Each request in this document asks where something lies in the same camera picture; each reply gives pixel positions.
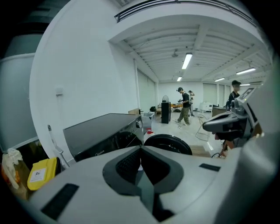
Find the white floor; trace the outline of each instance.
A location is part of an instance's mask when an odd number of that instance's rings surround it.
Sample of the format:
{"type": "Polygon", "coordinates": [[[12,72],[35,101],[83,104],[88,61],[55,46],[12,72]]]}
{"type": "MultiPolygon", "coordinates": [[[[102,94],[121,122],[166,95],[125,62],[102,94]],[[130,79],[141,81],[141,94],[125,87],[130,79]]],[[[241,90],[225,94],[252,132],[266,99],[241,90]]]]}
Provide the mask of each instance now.
{"type": "MultiPolygon", "coordinates": [[[[161,116],[158,115],[153,123],[152,123],[152,131],[155,134],[170,134],[174,135],[183,141],[185,141],[188,145],[202,145],[204,146],[205,151],[208,151],[211,156],[217,152],[220,153],[222,150],[222,141],[215,140],[214,135],[210,133],[210,137],[208,141],[203,141],[195,137],[197,130],[200,128],[200,122],[197,117],[199,112],[193,112],[194,117],[189,117],[190,126],[185,126],[184,120],[181,121],[181,128],[178,128],[178,123],[175,122],[176,119],[179,118],[180,113],[173,112],[171,113],[171,122],[169,124],[161,123],[161,116]]],[[[209,119],[211,118],[211,113],[206,112],[203,115],[209,119]]],[[[207,134],[203,128],[200,129],[201,133],[207,134]]],[[[207,140],[207,135],[198,134],[199,138],[207,140]]]]}

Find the white label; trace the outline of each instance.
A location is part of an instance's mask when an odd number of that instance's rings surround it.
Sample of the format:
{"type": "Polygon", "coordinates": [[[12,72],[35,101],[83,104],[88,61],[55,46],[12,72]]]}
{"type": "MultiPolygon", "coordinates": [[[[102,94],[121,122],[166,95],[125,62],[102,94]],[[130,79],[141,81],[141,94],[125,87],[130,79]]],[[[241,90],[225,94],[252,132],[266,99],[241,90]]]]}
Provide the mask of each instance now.
{"type": "Polygon", "coordinates": [[[46,168],[35,170],[32,172],[30,182],[37,182],[44,180],[46,168]]]}

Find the yellow box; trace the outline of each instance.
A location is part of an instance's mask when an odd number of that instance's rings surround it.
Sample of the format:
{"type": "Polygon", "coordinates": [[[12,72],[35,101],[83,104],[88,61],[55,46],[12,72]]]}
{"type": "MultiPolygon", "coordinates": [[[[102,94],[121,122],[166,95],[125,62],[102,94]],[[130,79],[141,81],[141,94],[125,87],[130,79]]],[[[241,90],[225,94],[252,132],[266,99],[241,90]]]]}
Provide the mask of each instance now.
{"type": "Polygon", "coordinates": [[[34,163],[29,174],[27,186],[36,191],[56,176],[57,158],[41,160],[34,163]]]}

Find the white wall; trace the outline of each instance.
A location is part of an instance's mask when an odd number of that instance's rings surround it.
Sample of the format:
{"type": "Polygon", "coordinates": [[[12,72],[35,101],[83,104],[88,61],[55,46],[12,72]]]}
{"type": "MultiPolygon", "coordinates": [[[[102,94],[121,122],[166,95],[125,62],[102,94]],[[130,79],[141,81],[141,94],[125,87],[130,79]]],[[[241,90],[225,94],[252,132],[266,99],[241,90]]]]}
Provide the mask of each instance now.
{"type": "Polygon", "coordinates": [[[203,102],[203,83],[202,82],[171,82],[158,84],[158,102],[162,102],[164,95],[169,97],[171,103],[177,103],[182,98],[182,94],[176,90],[182,87],[186,92],[193,91],[193,108],[198,108],[200,103],[203,102]]]}
{"type": "Polygon", "coordinates": [[[104,0],[71,0],[53,19],[37,48],[30,78],[30,106],[38,137],[55,156],[50,124],[66,160],[63,129],[107,113],[137,108],[133,59],[105,36],[117,7],[104,0]],[[63,88],[57,97],[55,89],[63,88]]]}

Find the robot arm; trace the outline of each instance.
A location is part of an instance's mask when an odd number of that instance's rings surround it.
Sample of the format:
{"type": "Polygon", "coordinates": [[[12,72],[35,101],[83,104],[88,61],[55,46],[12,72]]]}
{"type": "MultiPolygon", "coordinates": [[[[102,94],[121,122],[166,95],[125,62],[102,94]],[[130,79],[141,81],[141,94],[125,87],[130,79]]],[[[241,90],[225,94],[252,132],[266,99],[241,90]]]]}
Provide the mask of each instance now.
{"type": "Polygon", "coordinates": [[[203,124],[203,129],[217,134],[219,139],[232,141],[235,138],[250,138],[258,123],[250,109],[249,97],[255,88],[249,88],[243,95],[231,102],[231,111],[219,114],[203,124]]]}

